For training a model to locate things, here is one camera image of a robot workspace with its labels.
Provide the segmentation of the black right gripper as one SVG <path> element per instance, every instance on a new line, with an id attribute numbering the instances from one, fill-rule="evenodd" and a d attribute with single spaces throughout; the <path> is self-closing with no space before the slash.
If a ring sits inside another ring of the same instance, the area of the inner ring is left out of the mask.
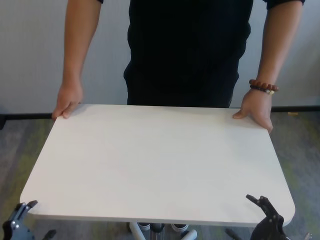
<path id="1" fill-rule="evenodd" d="M 265 214 L 265 218 L 257 224 L 251 234 L 251 240 L 287 240 L 283 231 L 284 218 L 277 212 L 269 199 L 259 199 L 247 194 L 246 198 L 257 205 Z M 242 240 L 232 229 L 226 228 L 225 233 L 233 240 Z"/>

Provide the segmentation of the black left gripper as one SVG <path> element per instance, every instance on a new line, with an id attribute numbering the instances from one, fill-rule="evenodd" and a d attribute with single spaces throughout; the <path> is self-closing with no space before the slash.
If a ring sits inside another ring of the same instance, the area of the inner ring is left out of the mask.
<path id="1" fill-rule="evenodd" d="M 2 225 L 4 232 L 3 240 L 33 240 L 34 235 L 31 230 L 22 222 L 27 213 L 38 204 L 37 200 L 28 203 L 19 203 L 11 213 L 9 220 Z M 49 230 L 42 240 L 52 240 L 57 231 L 55 229 Z"/>

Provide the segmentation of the person's left hand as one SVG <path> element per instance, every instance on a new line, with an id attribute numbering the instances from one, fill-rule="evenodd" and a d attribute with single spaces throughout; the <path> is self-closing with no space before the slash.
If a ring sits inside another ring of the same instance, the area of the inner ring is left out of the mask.
<path id="1" fill-rule="evenodd" d="M 243 97 L 240 110 L 233 115 L 234 119 L 251 117 L 258 125 L 266 129 L 268 133 L 273 130 L 270 118 L 272 109 L 272 97 L 265 92 L 250 89 Z"/>

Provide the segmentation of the person's right hand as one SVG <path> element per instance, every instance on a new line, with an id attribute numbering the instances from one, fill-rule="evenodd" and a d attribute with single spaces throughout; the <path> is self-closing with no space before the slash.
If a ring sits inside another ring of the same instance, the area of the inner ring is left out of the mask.
<path id="1" fill-rule="evenodd" d="M 83 87 L 79 81 L 63 81 L 52 113 L 52 119 L 58 117 L 69 118 L 83 99 Z"/>

